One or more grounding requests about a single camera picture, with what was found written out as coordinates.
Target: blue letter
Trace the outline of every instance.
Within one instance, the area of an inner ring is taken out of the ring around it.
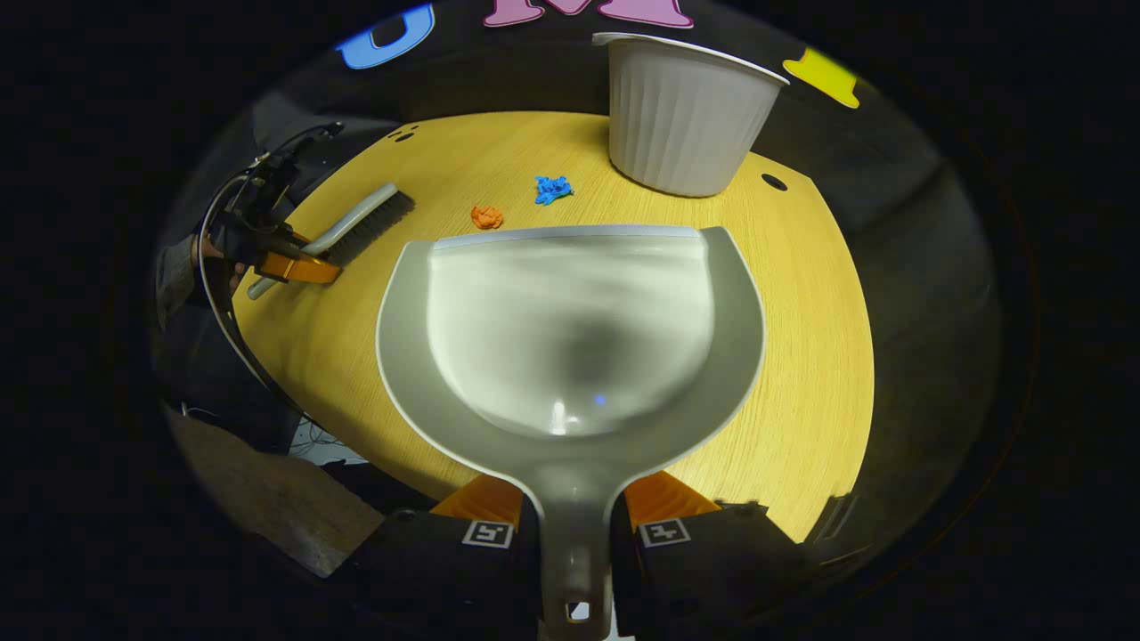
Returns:
[[[344,63],[352,68],[374,67],[410,51],[427,38],[433,26],[435,26],[435,14],[432,13],[431,5],[423,5],[404,11],[404,35],[396,42],[376,47],[372,41],[372,30],[375,27],[369,27],[368,31],[349,39],[336,49],[344,56]]]

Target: brush bristles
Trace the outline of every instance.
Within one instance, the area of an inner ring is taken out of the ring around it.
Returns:
[[[328,248],[328,261],[344,267],[415,206],[416,202],[410,196],[397,192]]]

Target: hand brush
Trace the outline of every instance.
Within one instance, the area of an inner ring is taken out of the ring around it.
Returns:
[[[415,204],[410,196],[397,190],[392,182],[388,182],[368,194],[341,217],[336,225],[329,227],[316,241],[301,248],[301,251],[314,258],[344,267],[389,227],[412,211]],[[276,282],[262,276],[250,285],[245,293],[251,300],[256,300],[258,297],[269,291],[269,287],[274,286]]]

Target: cup rim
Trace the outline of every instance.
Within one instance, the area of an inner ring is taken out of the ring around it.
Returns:
[[[768,70],[766,70],[766,68],[764,68],[764,67],[762,67],[762,66],[759,66],[757,64],[750,63],[750,62],[748,62],[748,60],[746,60],[743,58],[738,58],[736,56],[730,56],[728,54],[724,54],[722,51],[717,51],[716,49],[709,49],[708,47],[701,47],[700,44],[692,44],[690,42],[683,42],[681,40],[670,40],[668,38],[659,38],[657,35],[645,35],[643,33],[625,33],[625,32],[620,32],[620,31],[602,31],[602,32],[595,33],[593,35],[591,42],[594,46],[602,46],[602,44],[609,44],[609,43],[618,41],[618,40],[648,40],[650,42],[660,42],[661,44],[669,44],[669,46],[673,46],[673,47],[679,47],[682,49],[690,49],[692,51],[699,51],[701,54],[708,54],[710,56],[715,56],[717,58],[720,58],[720,59],[724,59],[724,60],[728,60],[728,62],[735,63],[738,65],[742,65],[744,67],[748,67],[749,70],[758,71],[762,74],[764,74],[764,75],[766,75],[766,76],[768,76],[771,79],[774,79],[774,80],[777,80],[780,82],[783,82],[784,86],[790,86],[791,84],[791,82],[787,78],[784,78],[784,76],[782,76],[782,75],[780,75],[780,74],[777,74],[775,72],[768,71]]]

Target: round table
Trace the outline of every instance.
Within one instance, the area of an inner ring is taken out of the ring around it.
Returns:
[[[247,275],[234,297],[242,333],[324,429],[389,474],[442,498],[478,472],[405,423],[376,365],[376,315],[405,243],[481,233],[471,221],[473,205],[502,210],[503,229],[723,226],[764,301],[764,368],[736,417],[668,471],[709,498],[768,505],[768,518],[801,542],[826,500],[854,485],[871,424],[871,330],[842,235],[809,178],[756,154],[716,196],[643,187],[610,164],[608,128],[605,116],[552,112],[405,124],[331,176],[288,222],[316,237],[389,181],[415,198],[416,209],[329,285],[278,284],[251,301]],[[535,204],[536,176],[565,176],[575,193]]]

